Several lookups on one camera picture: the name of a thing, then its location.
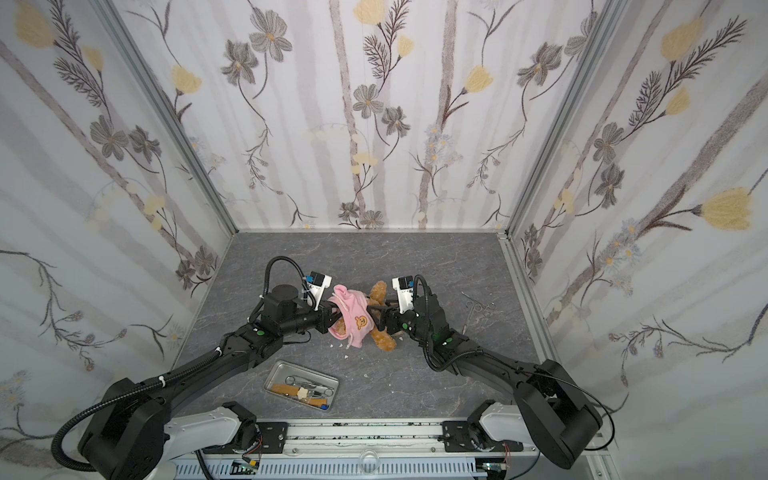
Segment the pink teddy hoodie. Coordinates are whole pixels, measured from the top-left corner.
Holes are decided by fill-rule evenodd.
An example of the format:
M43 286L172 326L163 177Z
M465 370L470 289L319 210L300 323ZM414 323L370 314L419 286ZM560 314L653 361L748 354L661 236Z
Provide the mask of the pink teddy hoodie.
M330 301L336 305L342 314L344 329L337 327L337 321L329 328L329 333L338 340L346 340L348 347L361 348L365 337L373 330L375 324L367 311L366 295L358 290L336 285Z

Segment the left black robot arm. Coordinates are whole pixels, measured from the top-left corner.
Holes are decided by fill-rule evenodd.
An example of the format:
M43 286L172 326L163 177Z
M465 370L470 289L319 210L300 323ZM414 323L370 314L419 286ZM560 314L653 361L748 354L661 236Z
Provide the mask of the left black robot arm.
M224 381L252 369L279 351L287 335L327 333L341 318L329 300L316 305L290 285L266 294L248 322L225 334L211 351L163 375L140 382L127 378L110 385L101 401L73 417L68 425L88 425L77 451L84 458L71 468L97 472L106 479L139 479L160 461L170 435L164 427L176 414Z

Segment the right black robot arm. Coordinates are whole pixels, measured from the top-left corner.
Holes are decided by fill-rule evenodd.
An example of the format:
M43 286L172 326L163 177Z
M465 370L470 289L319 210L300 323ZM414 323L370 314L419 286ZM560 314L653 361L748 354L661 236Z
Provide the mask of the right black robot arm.
M437 296L422 295L402 312L393 303L371 305L376 327L406 333L435 372L473 378L512 396L532 443L556 466L569 469L603 426L598 400L562 365L524 362L494 353L452 328Z

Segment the brown teddy bear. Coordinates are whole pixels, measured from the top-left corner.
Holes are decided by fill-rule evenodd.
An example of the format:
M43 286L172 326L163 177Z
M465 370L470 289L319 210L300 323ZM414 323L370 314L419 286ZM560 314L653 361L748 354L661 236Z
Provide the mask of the brown teddy bear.
M387 285L384 281L377 282L370 290L368 294L365 294L368 300L368 308L371 306L383 306L384 301L386 299L386 293L387 293ZM391 352L396 349L397 344L394 338L387 334L384 331L379 331L377 329L377 323L376 321L379 319L379 313L380 311L374 309L372 313L368 311L368 313L371 315L373 321L374 321L374 328L373 330L365 337L365 339L370 336L375 345L384 352ZM336 324L337 327L340 327L343 331L344 325L343 321L340 319L337 321Z

